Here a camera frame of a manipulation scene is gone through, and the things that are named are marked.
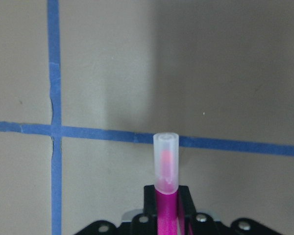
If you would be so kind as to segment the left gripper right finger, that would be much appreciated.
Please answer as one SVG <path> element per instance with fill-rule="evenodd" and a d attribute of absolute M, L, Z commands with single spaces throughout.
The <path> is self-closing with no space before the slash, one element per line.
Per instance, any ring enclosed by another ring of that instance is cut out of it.
<path fill-rule="evenodd" d="M 197 211 L 187 186 L 178 188 L 178 219 L 183 235 L 279 235 L 280 232 L 250 218 L 224 225 L 206 212 Z"/>

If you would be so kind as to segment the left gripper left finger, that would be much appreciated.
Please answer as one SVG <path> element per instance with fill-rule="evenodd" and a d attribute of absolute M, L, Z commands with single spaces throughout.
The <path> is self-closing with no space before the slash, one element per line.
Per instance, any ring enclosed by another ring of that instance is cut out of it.
<path fill-rule="evenodd" d="M 144 207 L 132 210 L 122 216 L 120 226 L 106 220 L 97 220 L 79 232 L 78 235 L 156 235 L 157 203 L 155 187 L 144 186 Z"/>

